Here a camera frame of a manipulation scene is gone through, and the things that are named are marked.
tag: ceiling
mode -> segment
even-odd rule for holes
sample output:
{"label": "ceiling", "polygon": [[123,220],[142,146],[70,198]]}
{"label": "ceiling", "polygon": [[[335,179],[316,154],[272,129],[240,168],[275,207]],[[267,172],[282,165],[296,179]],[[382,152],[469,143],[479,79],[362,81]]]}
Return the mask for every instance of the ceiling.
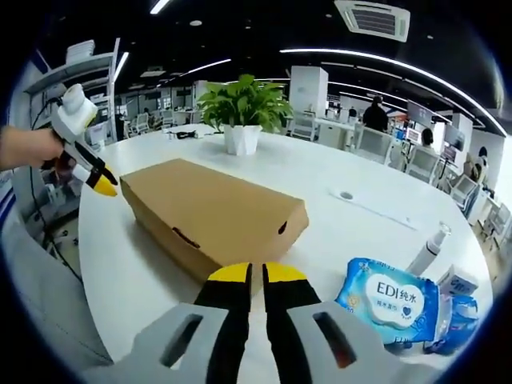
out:
{"label": "ceiling", "polygon": [[[496,110],[498,117],[510,114],[506,81],[511,81],[512,58],[497,43],[501,23],[496,18],[500,15],[489,13],[493,18],[486,18],[486,12],[492,10],[476,6],[472,9],[468,2],[374,1],[411,12],[405,43],[349,32],[332,0],[171,0],[162,12],[151,15],[155,2],[88,0],[68,4],[62,0],[42,35],[40,51],[50,66],[56,67],[64,63],[66,48],[72,44],[94,39],[96,53],[101,53],[112,51],[115,38],[120,37],[120,51],[128,51],[130,56],[116,81],[117,93],[134,84],[153,88],[170,79],[169,86],[187,86],[199,79],[228,82],[243,73],[257,78],[288,78],[287,72],[293,65],[312,65],[322,66],[332,82],[396,94],[436,111],[459,110],[445,100],[448,97],[477,117],[482,115],[455,92],[396,65],[332,53],[279,53],[289,48],[354,50],[419,67],[447,80],[485,108]],[[194,20],[202,24],[191,26]],[[182,77],[172,75],[227,58],[231,61],[225,64]],[[160,66],[165,73],[157,78],[141,78],[149,66]],[[405,82],[404,78],[439,94]],[[330,94],[340,91],[366,95],[365,90],[330,85]],[[397,99],[388,101],[404,106]],[[498,132],[488,118],[480,117],[479,121],[486,130]]]}

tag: air conditioner vent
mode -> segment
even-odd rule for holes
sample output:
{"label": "air conditioner vent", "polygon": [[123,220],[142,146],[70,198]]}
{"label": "air conditioner vent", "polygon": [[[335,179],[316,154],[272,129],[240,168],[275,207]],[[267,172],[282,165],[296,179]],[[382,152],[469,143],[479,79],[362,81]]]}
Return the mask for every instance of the air conditioner vent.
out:
{"label": "air conditioner vent", "polygon": [[405,42],[409,33],[410,12],[372,2],[337,0],[334,2],[350,32],[370,34]]}

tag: blue wet wipes package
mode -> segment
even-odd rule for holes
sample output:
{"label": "blue wet wipes package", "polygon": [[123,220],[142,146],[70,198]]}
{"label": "blue wet wipes package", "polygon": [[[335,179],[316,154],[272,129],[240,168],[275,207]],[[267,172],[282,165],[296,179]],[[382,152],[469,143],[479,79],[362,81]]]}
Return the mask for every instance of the blue wet wipes package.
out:
{"label": "blue wet wipes package", "polygon": [[438,320],[438,286],[384,262],[354,258],[336,302],[380,333],[384,344],[430,342]]}
{"label": "blue wet wipes package", "polygon": [[427,353],[452,354],[473,335],[478,325],[478,305],[474,298],[462,294],[448,297],[451,311],[448,321],[433,342],[425,342]]}

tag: spray bottle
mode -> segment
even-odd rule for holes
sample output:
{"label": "spray bottle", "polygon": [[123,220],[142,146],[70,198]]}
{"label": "spray bottle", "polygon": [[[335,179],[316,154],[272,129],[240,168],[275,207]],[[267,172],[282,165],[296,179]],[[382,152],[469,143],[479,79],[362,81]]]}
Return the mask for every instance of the spray bottle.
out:
{"label": "spray bottle", "polygon": [[406,272],[420,277],[429,267],[432,261],[441,251],[441,245],[447,235],[451,234],[451,229],[444,222],[439,223],[439,231],[429,238],[423,248],[420,249],[416,258],[407,267]]}

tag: brown cardboard box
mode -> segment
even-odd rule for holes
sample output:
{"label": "brown cardboard box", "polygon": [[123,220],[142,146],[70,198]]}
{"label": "brown cardboard box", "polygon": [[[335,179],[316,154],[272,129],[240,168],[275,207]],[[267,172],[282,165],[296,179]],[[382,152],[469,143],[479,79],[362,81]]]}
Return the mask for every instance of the brown cardboard box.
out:
{"label": "brown cardboard box", "polygon": [[121,177],[137,221],[199,282],[218,268],[278,261],[309,225],[303,200],[171,160]]}

